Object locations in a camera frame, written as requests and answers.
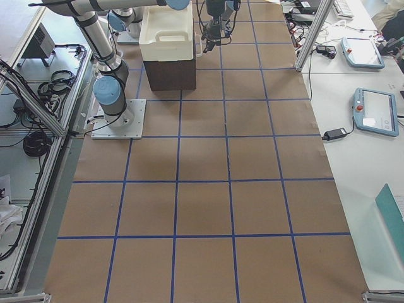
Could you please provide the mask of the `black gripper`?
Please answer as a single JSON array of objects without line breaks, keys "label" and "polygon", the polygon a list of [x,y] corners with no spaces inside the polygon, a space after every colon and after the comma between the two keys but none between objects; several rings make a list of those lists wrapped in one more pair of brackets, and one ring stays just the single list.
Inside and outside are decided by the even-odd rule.
[{"label": "black gripper", "polygon": [[230,20],[210,20],[203,26],[203,38],[206,40],[206,54],[214,49],[215,44],[222,44],[223,40],[231,38]]},{"label": "black gripper", "polygon": [[222,20],[222,15],[225,12],[225,0],[206,0],[206,12],[211,16],[211,23],[218,23]]}]

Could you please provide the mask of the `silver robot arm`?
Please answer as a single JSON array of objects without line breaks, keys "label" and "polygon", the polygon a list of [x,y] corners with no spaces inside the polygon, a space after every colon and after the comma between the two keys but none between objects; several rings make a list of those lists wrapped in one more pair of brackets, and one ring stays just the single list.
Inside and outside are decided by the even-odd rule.
[{"label": "silver robot arm", "polygon": [[98,19],[107,13],[120,31],[140,24],[140,49],[152,91],[195,90],[196,51],[189,1],[41,1],[39,6],[71,17],[88,42],[101,74],[93,94],[111,129],[129,126],[135,119],[126,97],[129,67],[117,53]]},{"label": "silver robot arm", "polygon": [[[201,6],[196,1],[198,24],[201,40],[205,41],[203,53],[212,51],[215,46],[222,46],[222,40],[232,42],[237,14],[241,1],[203,1]],[[116,32],[123,32],[130,25],[143,20],[143,8],[114,9],[107,14],[107,21]]]}]

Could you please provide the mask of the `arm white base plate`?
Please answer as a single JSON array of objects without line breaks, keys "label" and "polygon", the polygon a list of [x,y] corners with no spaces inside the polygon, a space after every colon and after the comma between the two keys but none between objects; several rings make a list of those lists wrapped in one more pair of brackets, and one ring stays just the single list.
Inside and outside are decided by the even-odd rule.
[{"label": "arm white base plate", "polygon": [[118,34],[117,43],[118,44],[138,44],[139,43],[139,32],[124,31]]},{"label": "arm white base plate", "polygon": [[145,99],[127,99],[127,108],[120,118],[105,116],[98,105],[97,115],[100,119],[94,120],[95,130],[90,133],[94,140],[141,139],[146,111]]}]

